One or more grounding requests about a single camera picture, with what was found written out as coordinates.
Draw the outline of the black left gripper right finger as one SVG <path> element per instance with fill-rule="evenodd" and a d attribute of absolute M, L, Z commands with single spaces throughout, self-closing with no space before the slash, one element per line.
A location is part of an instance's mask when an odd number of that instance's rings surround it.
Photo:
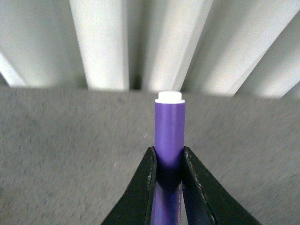
<path fill-rule="evenodd" d="M 189 147 L 184 147 L 182 184 L 189 225 L 259 225 L 218 182 Z"/>

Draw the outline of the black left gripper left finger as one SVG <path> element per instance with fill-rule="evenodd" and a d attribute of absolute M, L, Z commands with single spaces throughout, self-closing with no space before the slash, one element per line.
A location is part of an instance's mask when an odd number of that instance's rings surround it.
<path fill-rule="evenodd" d="M 157 159 L 149 147 L 122 197 L 118 200 L 103 225 L 149 225 L 156 185 Z"/>

